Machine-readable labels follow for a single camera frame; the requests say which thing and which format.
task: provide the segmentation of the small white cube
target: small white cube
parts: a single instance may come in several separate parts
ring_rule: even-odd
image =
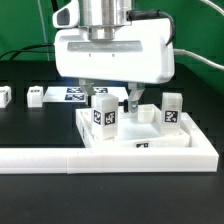
[[[110,94],[92,96],[92,134],[98,139],[114,138],[118,132],[118,97]]]
[[[178,135],[183,98],[180,93],[163,93],[160,132],[164,135]]]
[[[5,108],[11,99],[11,88],[9,86],[0,87],[0,108]]]
[[[27,104],[29,108],[42,107],[43,105],[43,87],[34,86],[30,87],[27,93]]]

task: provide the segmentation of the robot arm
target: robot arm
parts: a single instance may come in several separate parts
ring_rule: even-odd
[[[166,16],[168,19],[149,20]],[[132,0],[73,0],[53,16],[56,65],[80,78],[86,98],[92,79],[127,81],[125,111],[137,112],[144,83],[168,82],[174,74],[172,17],[159,10],[133,11]]]

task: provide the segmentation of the silver cylinder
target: silver cylinder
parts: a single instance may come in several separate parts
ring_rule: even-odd
[[[133,0],[79,0],[80,27],[89,30],[89,39],[114,39],[117,26],[130,25],[126,12]]]

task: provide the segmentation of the black table surface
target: black table surface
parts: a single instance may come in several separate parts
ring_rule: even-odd
[[[96,86],[127,86],[96,81]],[[0,110],[0,147],[79,147],[77,103],[28,109],[30,86],[78,86],[59,76],[54,62],[0,62],[0,86],[12,101]],[[173,79],[146,85],[140,103],[161,106],[163,92],[182,93],[183,111],[219,153],[217,173],[0,175],[0,223],[224,223],[224,98],[176,64]]]

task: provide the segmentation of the white plastic base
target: white plastic base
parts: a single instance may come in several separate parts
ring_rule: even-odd
[[[92,149],[68,160],[68,172],[215,172],[219,155],[190,116],[181,114],[180,135],[161,136],[160,110],[154,109],[154,123],[140,124],[135,114],[124,114],[120,108],[119,134],[108,141],[91,135],[90,109],[76,110],[77,127]],[[147,149],[137,148],[139,144]]]

